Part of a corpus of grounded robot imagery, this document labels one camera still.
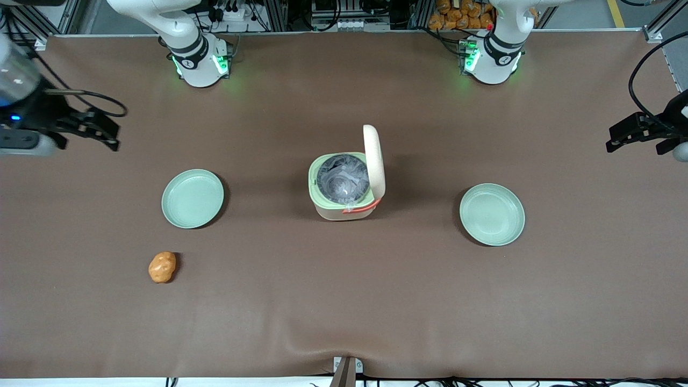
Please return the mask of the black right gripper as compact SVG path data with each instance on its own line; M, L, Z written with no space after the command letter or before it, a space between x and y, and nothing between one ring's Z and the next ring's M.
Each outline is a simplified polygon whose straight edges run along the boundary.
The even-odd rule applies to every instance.
M70 123L63 123L67 118ZM68 140L61 134L73 134L117 152L119 131L103 112L71 110L63 96L35 91L12 104L2 100L2 150L64 150Z

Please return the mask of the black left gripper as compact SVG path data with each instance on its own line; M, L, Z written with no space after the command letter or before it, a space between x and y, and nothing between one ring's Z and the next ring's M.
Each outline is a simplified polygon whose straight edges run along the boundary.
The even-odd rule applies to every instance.
M671 153L673 156L687 154L687 92L672 98L664 111L658 115L654 132L659 139L656 152L659 156ZM653 120L646 113L635 112L610 127L610 140L605 143L608 153L637 142L655 140L650 130Z

